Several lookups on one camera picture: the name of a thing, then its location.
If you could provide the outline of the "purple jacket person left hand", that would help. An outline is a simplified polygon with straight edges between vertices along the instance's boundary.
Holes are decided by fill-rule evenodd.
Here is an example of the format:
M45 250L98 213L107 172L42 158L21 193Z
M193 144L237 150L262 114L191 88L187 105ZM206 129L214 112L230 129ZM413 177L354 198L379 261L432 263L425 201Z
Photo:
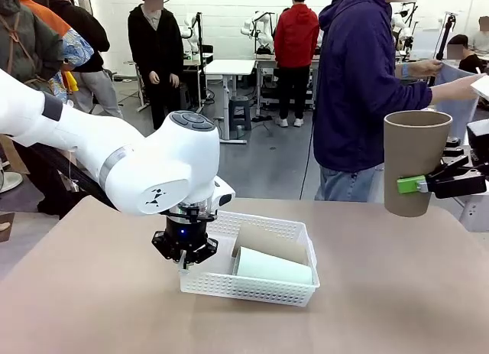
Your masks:
M412 75L415 77L436 76L442 66L443 62L436 59L417 61L412 65Z

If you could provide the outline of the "purple jacket person right hand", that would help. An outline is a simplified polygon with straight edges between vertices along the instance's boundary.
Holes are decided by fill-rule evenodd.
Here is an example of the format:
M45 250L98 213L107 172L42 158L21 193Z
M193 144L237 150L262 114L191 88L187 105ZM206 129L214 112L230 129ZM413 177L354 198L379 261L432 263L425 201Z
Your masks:
M446 84L444 99L447 100L469 100L476 99L478 94L472 88L472 84L484 77L484 74L477 74L463 77Z

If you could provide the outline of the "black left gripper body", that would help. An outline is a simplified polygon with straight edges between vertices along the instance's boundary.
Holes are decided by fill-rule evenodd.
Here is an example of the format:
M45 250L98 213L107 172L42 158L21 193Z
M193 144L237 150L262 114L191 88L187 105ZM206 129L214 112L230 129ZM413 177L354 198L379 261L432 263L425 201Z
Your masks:
M175 221L167 217L165 239L178 250L195 251L207 243L207 222Z

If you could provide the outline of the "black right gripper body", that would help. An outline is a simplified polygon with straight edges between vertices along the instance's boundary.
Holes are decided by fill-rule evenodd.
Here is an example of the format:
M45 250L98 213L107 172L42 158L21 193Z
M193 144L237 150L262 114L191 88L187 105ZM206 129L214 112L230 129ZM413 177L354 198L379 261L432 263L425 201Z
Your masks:
M488 174L489 119L467 124L471 162L482 174Z

